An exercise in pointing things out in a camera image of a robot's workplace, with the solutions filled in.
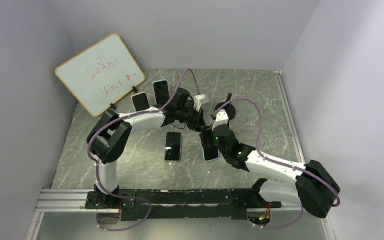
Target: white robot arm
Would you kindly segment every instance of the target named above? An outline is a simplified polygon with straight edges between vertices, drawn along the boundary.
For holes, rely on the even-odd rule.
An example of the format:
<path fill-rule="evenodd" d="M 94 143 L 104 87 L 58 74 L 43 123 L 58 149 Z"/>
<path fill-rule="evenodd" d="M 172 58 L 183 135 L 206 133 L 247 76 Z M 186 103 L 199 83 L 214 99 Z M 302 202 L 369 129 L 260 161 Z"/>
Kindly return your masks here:
<path fill-rule="evenodd" d="M 208 99 L 203 94 L 199 94 L 193 97 L 193 102 L 189 107 L 185 107 L 184 101 L 179 107 L 179 101 L 177 101 L 173 104 L 174 106 L 169 106 L 163 111 L 151 107 L 145 110 L 149 113 L 141 115 L 134 113 L 117 114 L 112 110 L 105 112 L 88 136 L 87 142 L 103 125 L 116 118 L 127 117 L 124 121 L 120 121 L 109 128 L 114 131 L 112 135 L 106 131 L 102 132 L 92 143 L 91 152 L 100 159 L 98 173 L 101 184 L 95 184 L 95 191 L 100 192 L 102 198 L 105 198 L 106 191 L 101 188 L 100 185 L 102 185 L 109 192 L 117 194 L 116 162 L 123 153 L 130 134 L 145 129 L 163 127 L 175 120 L 186 123 L 189 129 L 199 132 L 205 127 L 201 105 L 207 101 Z M 334 194 L 308 174 L 295 169 L 295 167 L 305 169 L 317 175 L 339 193 L 339 186 L 319 162 L 314 160 L 306 164 L 291 162 L 266 153 L 263 153 L 262 157 L 254 146 L 240 143 L 236 139 L 235 134 L 228 127 L 228 122 L 228 114 L 224 110 L 219 111 L 215 117 L 215 123 L 212 125 L 213 139 L 211 139 L 226 162 L 234 168 L 258 172 L 281 181 L 265 181 L 262 184 L 259 195 L 264 201 L 300 205 L 316 217 L 326 217 L 336 199 Z M 266 158 L 293 167 L 283 166 L 266 160 Z"/>

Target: black bracket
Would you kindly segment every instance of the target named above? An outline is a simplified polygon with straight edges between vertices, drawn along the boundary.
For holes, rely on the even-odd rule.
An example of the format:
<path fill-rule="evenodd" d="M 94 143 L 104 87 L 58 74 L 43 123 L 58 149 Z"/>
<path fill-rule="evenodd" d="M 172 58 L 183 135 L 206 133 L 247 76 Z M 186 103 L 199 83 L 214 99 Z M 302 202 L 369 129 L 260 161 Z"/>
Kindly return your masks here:
<path fill-rule="evenodd" d="M 217 105 L 214 107 L 214 111 L 219 109 L 225 102 L 229 101 L 232 98 L 232 93 L 227 94 L 226 101 L 219 102 Z M 232 120 L 236 116 L 236 108 L 231 104 L 227 104 L 226 106 L 223 107 L 223 109 L 226 111 L 227 116 L 229 117 L 229 121 Z"/>
<path fill-rule="evenodd" d="M 239 143 L 235 133 L 229 129 L 227 124 L 216 126 L 212 132 L 217 148 L 226 162 L 236 169 L 249 172 L 245 162 L 248 160 L 248 155 L 256 148 Z"/>
<path fill-rule="evenodd" d="M 111 106 L 111 108 L 112 108 L 113 110 L 117 110 L 117 107 L 116 107 L 116 105 L 115 105 L 114 103 L 111 102 L 109 105 Z"/>
<path fill-rule="evenodd" d="M 311 160 L 305 165 L 305 170 L 323 179 L 336 193 L 341 189 L 322 164 Z M 321 182 L 306 173 L 296 177 L 295 182 L 298 197 L 304 209 L 318 218 L 324 219 L 335 202 L 334 194 Z"/>
<path fill-rule="evenodd" d="M 117 119 L 119 115 L 112 109 L 103 113 L 101 118 L 93 127 L 92 131 L 86 138 L 86 142 L 89 143 L 92 136 L 103 126 L 109 122 Z M 117 160 L 123 153 L 127 140 L 129 138 L 132 126 L 130 123 L 120 120 L 109 128 L 102 131 L 92 142 L 91 152 L 96 154 L 102 163 L 112 163 Z"/>
<path fill-rule="evenodd" d="M 93 190 L 87 193 L 85 209 L 118 209 L 120 202 L 117 197 L 107 195 L 99 190 L 97 186 L 93 185 Z M 135 197 L 136 192 L 132 189 L 119 189 L 112 191 L 113 194 L 122 195 L 126 197 Z M 133 198 L 120 199 L 123 209 L 132 209 L 135 206 L 135 200 Z"/>
<path fill-rule="evenodd" d="M 142 197 L 151 203 L 149 219 L 183 218 L 226 218 L 246 220 L 247 209 L 267 207 L 267 202 L 259 195 L 265 179 L 259 179 L 252 188 L 204 188 L 204 189 L 119 189 L 118 195 Z M 120 203 L 115 198 L 111 207 L 98 201 L 95 191 L 87 194 L 86 209 L 118 209 Z M 270 202 L 272 208 L 280 208 L 280 202 Z M 122 199 L 121 221 L 135 221 L 143 218 L 149 206 L 142 201 Z"/>

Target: black phone screen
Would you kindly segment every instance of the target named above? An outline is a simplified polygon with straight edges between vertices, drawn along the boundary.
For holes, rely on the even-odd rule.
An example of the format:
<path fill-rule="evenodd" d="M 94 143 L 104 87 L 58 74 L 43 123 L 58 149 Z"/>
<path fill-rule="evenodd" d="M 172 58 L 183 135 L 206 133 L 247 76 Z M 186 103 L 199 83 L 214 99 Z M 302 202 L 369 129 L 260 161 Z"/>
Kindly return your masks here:
<path fill-rule="evenodd" d="M 180 161 L 182 135 L 180 132 L 167 132 L 165 138 L 166 161 Z"/>
<path fill-rule="evenodd" d="M 150 102 L 148 101 L 147 94 L 145 92 L 132 95 L 131 101 L 133 102 L 135 111 L 142 111 L 151 107 Z"/>
<path fill-rule="evenodd" d="M 204 161 L 211 161 L 219 158 L 219 149 L 215 143 L 212 126 L 203 127 L 199 134 L 201 138 Z"/>
<path fill-rule="evenodd" d="M 170 98 L 169 84 L 166 80 L 157 81 L 152 84 L 157 104 L 165 104 Z"/>

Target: purple cable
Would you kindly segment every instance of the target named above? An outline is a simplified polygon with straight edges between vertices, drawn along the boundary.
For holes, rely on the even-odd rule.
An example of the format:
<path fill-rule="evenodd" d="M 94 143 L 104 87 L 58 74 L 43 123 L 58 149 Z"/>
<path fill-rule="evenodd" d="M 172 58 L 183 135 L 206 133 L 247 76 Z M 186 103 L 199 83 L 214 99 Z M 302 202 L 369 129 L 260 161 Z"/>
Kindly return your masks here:
<path fill-rule="evenodd" d="M 234 102 L 234 101 L 238 101 L 238 100 L 243 100 L 243 101 L 247 101 L 247 102 L 250 102 L 252 105 L 254 105 L 254 107 L 257 109 L 257 112 L 258 112 L 258 117 L 259 117 L 259 126 L 258 126 L 258 133 L 257 133 L 257 139 L 255 141 L 255 149 L 257 150 L 258 154 L 265 160 L 269 161 L 269 162 L 272 162 L 272 163 L 275 163 L 275 164 L 278 164 L 278 165 L 281 165 L 281 166 L 284 166 L 284 167 L 287 167 L 287 168 L 291 168 L 293 169 L 294 167 L 291 165 L 291 164 L 287 164 L 287 163 L 284 163 L 284 162 L 281 162 L 281 161 L 277 161 L 277 160 L 274 160 L 274 159 L 271 159 L 267 156 L 264 156 L 264 154 L 261 152 L 260 150 L 260 146 L 259 146 L 259 142 L 260 142 L 260 135 L 261 135 L 261 131 L 262 131 L 262 127 L 263 127 L 263 116 L 261 114 L 261 110 L 260 108 L 257 106 L 257 104 L 251 100 L 251 99 L 248 99 L 248 98 L 244 98 L 244 97 L 240 97 L 240 98 L 234 98 L 234 99 L 231 99 L 227 102 L 225 102 L 223 105 L 221 105 L 215 112 L 214 112 L 214 115 L 216 115 L 221 109 L 223 109 L 226 105 L 230 104 L 231 102 Z M 326 188 L 328 188 L 332 193 L 333 195 L 335 196 L 336 198 L 336 203 L 332 205 L 332 207 L 337 207 L 341 204 L 341 199 L 338 195 L 338 193 L 327 183 L 325 182 L 323 179 L 321 179 L 320 177 L 318 177 L 317 175 L 313 174 L 312 172 L 310 171 L 307 171 L 301 167 L 295 167 L 296 170 L 299 170 L 311 177 L 313 177 L 314 179 L 316 179 L 317 181 L 319 181 L 321 184 L 323 184 Z M 300 218 L 302 217 L 302 214 L 297 218 L 295 219 L 294 221 L 292 221 L 290 224 L 285 224 L 283 226 L 279 226 L 279 227 L 274 227 L 274 228 L 271 228 L 271 229 L 281 229 L 281 228 L 285 228 L 285 227 L 289 227 L 290 225 L 296 223 Z"/>
<path fill-rule="evenodd" d="M 138 196 L 122 196 L 122 195 L 117 195 L 117 194 L 114 194 L 110 191 L 108 191 L 101 183 L 101 179 L 100 179 L 100 176 L 99 176 L 99 160 L 95 159 L 92 154 L 91 154 L 91 149 L 92 149 L 92 143 L 94 142 L 94 140 L 97 138 L 97 136 L 99 134 L 101 134 L 104 130 L 106 130 L 107 128 L 109 128 L 111 125 L 115 124 L 116 122 L 118 121 L 121 121 L 123 119 L 127 119 L 127 118 L 130 118 L 130 117 L 134 117 L 134 116 L 138 116 L 138 115 L 142 115 L 142 114 L 148 114 L 148 113 L 157 113 L 161 110 L 163 110 L 165 107 L 167 107 L 167 105 L 172 101 L 172 99 L 174 98 L 175 96 L 175 93 L 177 92 L 179 86 L 180 86 L 180 83 L 183 81 L 183 78 L 185 77 L 186 73 L 190 71 L 190 73 L 192 74 L 192 77 L 193 77 L 193 80 L 195 81 L 195 86 L 196 86 L 196 90 L 198 91 L 198 94 L 200 94 L 200 88 L 198 87 L 198 83 L 197 83 L 197 79 L 195 78 L 195 74 L 194 72 L 192 71 L 192 69 L 190 68 L 187 68 L 183 73 L 182 75 L 180 76 L 180 79 L 179 79 L 179 82 L 177 83 L 176 87 L 174 88 L 174 91 L 173 93 L 171 94 L 170 98 L 167 100 L 167 102 L 162 106 L 160 107 L 158 110 L 152 110 L 152 111 L 147 111 L 147 110 L 144 110 L 144 111 L 137 111 L 137 112 L 134 112 L 130 115 L 125 115 L 125 116 L 121 116 L 121 117 L 118 117 L 112 121 L 110 121 L 109 123 L 105 124 L 103 127 L 101 127 L 98 131 L 95 132 L 95 134 L 90 138 L 89 140 L 89 143 L 87 144 L 87 156 L 92 159 L 95 163 L 96 163 L 96 168 L 95 168 L 95 173 L 96 173 L 96 181 L 99 185 L 99 187 L 105 192 L 107 193 L 108 195 L 110 196 L 113 196 L 115 198 L 119 198 L 119 199 L 136 199 L 136 200 L 141 200 L 141 201 L 144 201 L 148 204 L 148 212 L 146 213 L 145 217 L 141 220 L 139 220 L 137 223 L 131 225 L 131 226 L 128 226 L 128 227 L 124 227 L 124 228 L 118 228 L 118 229 L 110 229 L 110 228 L 106 228 L 106 227 L 103 227 L 100 225 L 99 223 L 99 220 L 98 220 L 98 214 L 96 215 L 96 224 L 97 224 L 97 227 L 102 229 L 102 230 L 105 230 L 105 231 L 109 231 L 109 232 L 118 232 L 118 231 L 124 231 L 124 230 L 128 230 L 128 229 L 131 229 L 131 228 L 134 228 L 136 226 L 138 226 L 139 224 L 143 223 L 145 221 L 145 219 L 147 219 L 147 217 L 150 215 L 151 213 L 151 203 L 148 199 L 146 198 L 143 198 L 143 197 L 138 197 Z"/>

